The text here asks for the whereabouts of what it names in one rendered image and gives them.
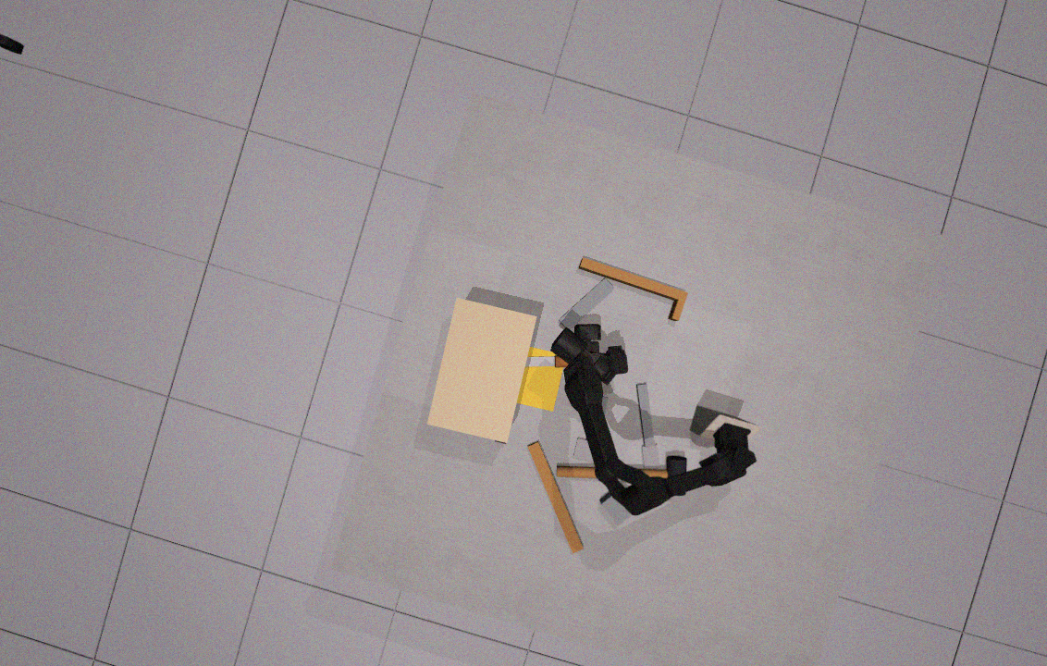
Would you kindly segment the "brown cylinder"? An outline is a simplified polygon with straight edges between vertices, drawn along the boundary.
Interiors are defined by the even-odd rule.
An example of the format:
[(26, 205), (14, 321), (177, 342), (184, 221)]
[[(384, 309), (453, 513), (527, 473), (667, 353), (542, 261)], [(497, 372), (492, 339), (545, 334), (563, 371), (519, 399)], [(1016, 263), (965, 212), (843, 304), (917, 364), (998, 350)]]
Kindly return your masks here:
[(526, 367), (569, 367), (558, 355), (554, 357), (527, 357)]

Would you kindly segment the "tan l-shaped wooden stick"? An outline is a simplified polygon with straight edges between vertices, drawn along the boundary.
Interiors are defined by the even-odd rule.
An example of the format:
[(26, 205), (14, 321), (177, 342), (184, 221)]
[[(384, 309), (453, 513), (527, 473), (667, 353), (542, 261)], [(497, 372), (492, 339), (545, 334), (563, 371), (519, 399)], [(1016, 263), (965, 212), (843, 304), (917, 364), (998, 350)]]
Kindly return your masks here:
[(603, 263), (586, 260), (584, 257), (580, 260), (579, 269), (591, 271), (591, 273), (594, 273), (599, 278), (609, 278), (612, 279), (612, 281), (629, 284), (629, 286), (634, 287), (638, 290), (654, 292), (654, 294), (662, 296), (662, 298), (673, 299), (674, 304), (672, 305), (671, 312), (669, 313), (669, 319), (680, 321), (685, 301), (687, 301), (688, 292), (675, 290), (672, 287), (666, 286), (666, 284), (660, 284), (656, 281), (650, 281), (650, 279), (647, 278), (637, 278), (634, 274), (628, 273), (628, 271), (611, 268), (611, 266), (603, 265)]

